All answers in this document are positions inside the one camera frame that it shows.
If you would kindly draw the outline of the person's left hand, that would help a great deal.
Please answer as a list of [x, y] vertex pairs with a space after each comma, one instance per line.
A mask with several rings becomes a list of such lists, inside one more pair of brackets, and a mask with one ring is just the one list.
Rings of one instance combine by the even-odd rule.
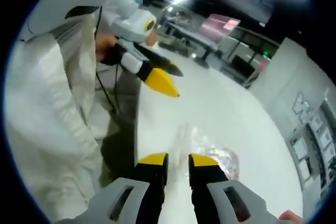
[[114, 47], [117, 43], [118, 39], [113, 34], [98, 34], [96, 36], [96, 60], [97, 62], [101, 62], [109, 48]]

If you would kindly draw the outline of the person's right hand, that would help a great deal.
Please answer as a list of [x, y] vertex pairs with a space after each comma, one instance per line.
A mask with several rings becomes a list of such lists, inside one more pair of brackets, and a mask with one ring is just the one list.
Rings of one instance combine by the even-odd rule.
[[303, 219], [291, 210], [286, 210], [279, 216], [279, 220], [291, 221], [295, 224], [303, 224]]

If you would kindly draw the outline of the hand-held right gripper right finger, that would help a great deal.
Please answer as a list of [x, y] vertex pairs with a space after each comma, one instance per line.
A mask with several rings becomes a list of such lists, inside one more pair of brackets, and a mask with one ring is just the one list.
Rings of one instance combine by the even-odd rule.
[[286, 223], [267, 210], [259, 195], [240, 181], [229, 180], [214, 159], [192, 153], [188, 166], [198, 223]]

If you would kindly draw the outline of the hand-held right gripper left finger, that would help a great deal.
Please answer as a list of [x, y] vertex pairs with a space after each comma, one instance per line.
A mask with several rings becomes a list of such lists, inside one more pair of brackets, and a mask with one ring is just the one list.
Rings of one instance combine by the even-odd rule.
[[150, 154], [89, 203], [93, 223], [158, 223], [165, 200], [168, 153]]

